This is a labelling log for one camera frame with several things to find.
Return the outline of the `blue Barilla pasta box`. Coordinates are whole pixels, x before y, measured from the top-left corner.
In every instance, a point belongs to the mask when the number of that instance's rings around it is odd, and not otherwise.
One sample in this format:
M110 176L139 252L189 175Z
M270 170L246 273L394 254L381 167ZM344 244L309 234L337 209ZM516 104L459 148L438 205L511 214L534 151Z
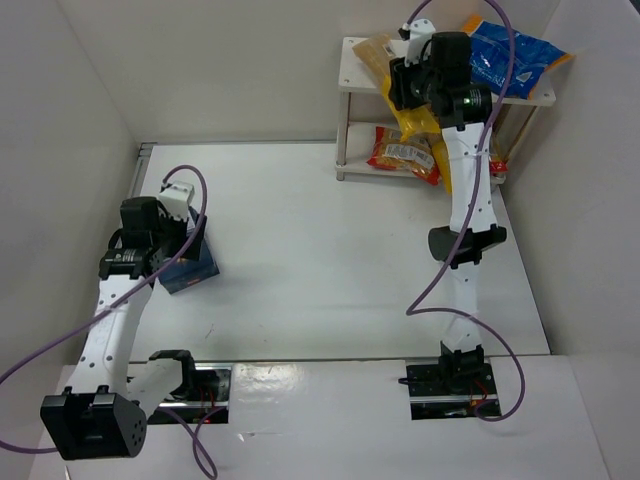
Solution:
M207 226L207 220L207 216L204 216L202 224L205 221ZM162 255L164 257L164 264L169 264L172 257L166 259L163 252ZM162 286L168 291L168 293L173 295L219 274L220 270L209 247L205 227L204 240L201 246L200 260L188 261L181 260L179 258L173 264L171 264L162 274L160 274L158 279Z

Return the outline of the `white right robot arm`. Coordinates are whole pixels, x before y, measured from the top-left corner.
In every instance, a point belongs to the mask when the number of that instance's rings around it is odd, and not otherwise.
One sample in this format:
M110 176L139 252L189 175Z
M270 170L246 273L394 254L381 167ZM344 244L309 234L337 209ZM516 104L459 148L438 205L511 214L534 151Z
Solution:
M463 32L406 34L407 52L390 64L389 97L399 109L430 107L441 130L449 162L451 216L430 230L432 257L451 286L450 320L440 341L432 379L452 395L469 393L485 366L479 327L477 283L485 251L503 243L491 198L488 86L472 80L471 40Z

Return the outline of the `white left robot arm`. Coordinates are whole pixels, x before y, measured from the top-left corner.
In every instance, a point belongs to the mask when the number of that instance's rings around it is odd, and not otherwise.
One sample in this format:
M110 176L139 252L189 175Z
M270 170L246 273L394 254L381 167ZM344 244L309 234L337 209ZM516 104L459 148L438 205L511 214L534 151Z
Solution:
M99 266L98 321L81 358L57 395L43 399L40 417L66 461L137 456L147 421L167 398L194 388L195 362L187 350L160 350L142 373L128 376L153 274L180 256L198 214L188 194L135 197L122 202L121 229Z

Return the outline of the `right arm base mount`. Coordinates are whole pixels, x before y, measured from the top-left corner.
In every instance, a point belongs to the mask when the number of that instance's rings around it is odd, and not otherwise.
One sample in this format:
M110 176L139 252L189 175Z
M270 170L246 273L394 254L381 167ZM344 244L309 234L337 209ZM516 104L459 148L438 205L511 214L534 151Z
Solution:
M436 363L409 363L397 380L406 387L412 420L444 420L502 415L493 370L485 363L478 373L446 380Z

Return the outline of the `yellow pasta bag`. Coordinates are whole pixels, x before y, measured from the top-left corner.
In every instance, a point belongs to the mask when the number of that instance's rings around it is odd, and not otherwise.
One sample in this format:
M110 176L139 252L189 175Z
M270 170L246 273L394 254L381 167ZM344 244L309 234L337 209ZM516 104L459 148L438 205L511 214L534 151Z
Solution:
M391 77L386 75L381 84L381 94L389 106L402 134L402 140L421 134L440 134L438 119L428 105L414 109L398 110L391 101Z

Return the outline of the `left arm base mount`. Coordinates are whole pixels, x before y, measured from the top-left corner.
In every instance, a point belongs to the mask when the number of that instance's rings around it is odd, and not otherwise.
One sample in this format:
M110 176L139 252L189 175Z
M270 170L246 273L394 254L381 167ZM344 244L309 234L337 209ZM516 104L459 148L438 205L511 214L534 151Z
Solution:
M196 362L189 391L174 389L163 394L156 410L147 416L149 425L171 425L177 421L165 412L176 413L188 425L227 424L232 380L230 363Z

